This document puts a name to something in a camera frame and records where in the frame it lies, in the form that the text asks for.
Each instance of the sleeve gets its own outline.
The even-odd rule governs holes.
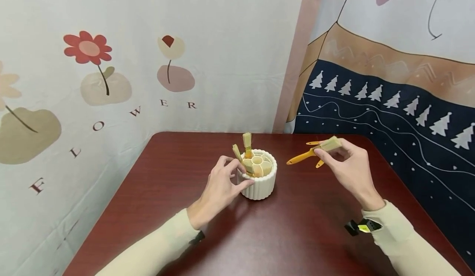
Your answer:
[[[198,233],[183,209],[159,229],[125,249],[96,276],[156,276],[166,264],[180,257]]]
[[[382,228],[372,232],[376,245],[387,255],[400,276],[460,275],[413,228],[392,203],[377,211],[362,211],[363,217]]]

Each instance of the black wrist strap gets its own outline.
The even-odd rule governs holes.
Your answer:
[[[189,242],[189,244],[196,245],[203,239],[205,239],[205,233],[203,233],[203,231],[200,231],[198,235],[196,235],[196,237]]]
[[[360,223],[356,223],[354,220],[350,220],[346,225],[345,229],[350,233],[351,236],[357,236],[360,232],[371,233],[375,230],[381,229],[382,226],[373,222],[373,220],[363,218]]]

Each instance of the brush holder compartment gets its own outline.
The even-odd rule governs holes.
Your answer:
[[[237,180],[242,182],[246,179],[254,180],[254,184],[243,190],[241,194],[250,200],[263,200],[274,191],[275,176],[277,174],[277,162],[268,152],[260,149],[252,150],[252,158],[245,159],[241,155],[243,163],[252,164],[254,176],[237,171]]]

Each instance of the navy blue fabric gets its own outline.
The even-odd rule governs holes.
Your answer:
[[[321,87],[310,84],[324,71]],[[336,76],[335,91],[326,85]],[[350,95],[338,91],[351,80]],[[381,102],[355,96],[367,83],[367,96],[380,85]],[[397,107],[384,105],[400,92]],[[415,116],[403,109],[419,96]],[[416,118],[431,105],[425,126]],[[451,112],[446,136],[429,128]],[[424,89],[354,73],[318,61],[301,99],[294,133],[355,133],[376,145],[463,259],[475,270],[475,143],[456,148],[451,139],[475,122],[475,109],[434,97]]]

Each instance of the dark red table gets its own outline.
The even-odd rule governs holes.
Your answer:
[[[209,224],[207,237],[160,275],[288,276],[396,275],[369,234],[350,236],[343,225],[361,218],[354,198],[317,158],[287,166],[306,142],[329,135],[254,134],[253,148],[279,164],[275,189],[263,201],[239,196]],[[344,136],[368,150],[374,183],[415,229],[462,275],[473,275],[375,146]],[[242,149],[237,133],[158,133],[153,136],[110,201],[66,276],[94,275],[116,255],[200,197],[219,156]]]

